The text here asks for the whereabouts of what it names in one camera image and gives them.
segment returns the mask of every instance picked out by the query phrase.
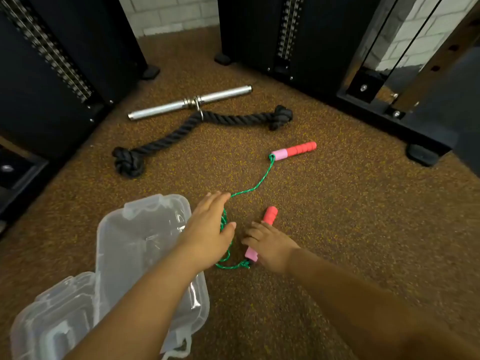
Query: person's left hand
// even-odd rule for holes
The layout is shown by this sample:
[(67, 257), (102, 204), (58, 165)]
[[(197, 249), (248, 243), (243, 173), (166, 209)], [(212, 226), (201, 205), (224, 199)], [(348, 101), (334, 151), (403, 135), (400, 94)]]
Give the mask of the person's left hand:
[(235, 222), (228, 223), (220, 232), (223, 206), (229, 198), (230, 193), (207, 193), (178, 236), (175, 250), (184, 251), (197, 272), (218, 262), (233, 240)]

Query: metal ring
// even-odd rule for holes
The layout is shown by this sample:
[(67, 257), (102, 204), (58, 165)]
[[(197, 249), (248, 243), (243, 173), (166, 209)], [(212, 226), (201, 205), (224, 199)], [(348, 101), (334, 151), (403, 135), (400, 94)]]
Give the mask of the metal ring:
[(195, 97), (195, 98), (194, 98), (194, 101), (195, 101), (195, 107), (197, 108), (197, 111), (200, 111), (201, 120), (203, 121), (203, 120), (204, 120), (204, 112), (203, 112), (202, 109), (200, 108), (200, 105), (199, 105), (199, 103), (198, 103), (198, 98)]

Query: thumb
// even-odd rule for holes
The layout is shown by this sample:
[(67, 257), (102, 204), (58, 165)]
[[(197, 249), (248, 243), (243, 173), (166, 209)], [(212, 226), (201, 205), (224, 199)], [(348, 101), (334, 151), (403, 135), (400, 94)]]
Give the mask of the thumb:
[(229, 222), (220, 233), (220, 237), (222, 240), (226, 242), (231, 242), (233, 240), (233, 236), (235, 235), (235, 228), (237, 227), (236, 222)]

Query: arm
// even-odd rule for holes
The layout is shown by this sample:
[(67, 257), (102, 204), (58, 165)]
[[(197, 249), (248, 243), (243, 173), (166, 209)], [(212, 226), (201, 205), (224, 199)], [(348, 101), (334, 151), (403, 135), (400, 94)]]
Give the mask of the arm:
[(229, 193), (198, 204), (177, 245), (152, 267), (65, 357), (67, 360), (157, 359), (178, 302), (195, 276), (227, 251), (236, 223), (220, 233)]
[(242, 242), (268, 269), (305, 288), (361, 360), (480, 359), (477, 349), (388, 291), (301, 249), (267, 223), (252, 223)]

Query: forearm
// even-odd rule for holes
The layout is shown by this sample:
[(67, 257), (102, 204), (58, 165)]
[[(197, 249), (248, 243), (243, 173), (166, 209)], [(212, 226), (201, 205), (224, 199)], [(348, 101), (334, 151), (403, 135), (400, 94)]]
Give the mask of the forearm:
[(157, 359), (171, 318), (197, 273), (175, 250), (147, 272), (66, 357)]
[(362, 360), (478, 358), (475, 349), (424, 319), (393, 294), (315, 254), (293, 251), (287, 272), (309, 292)]

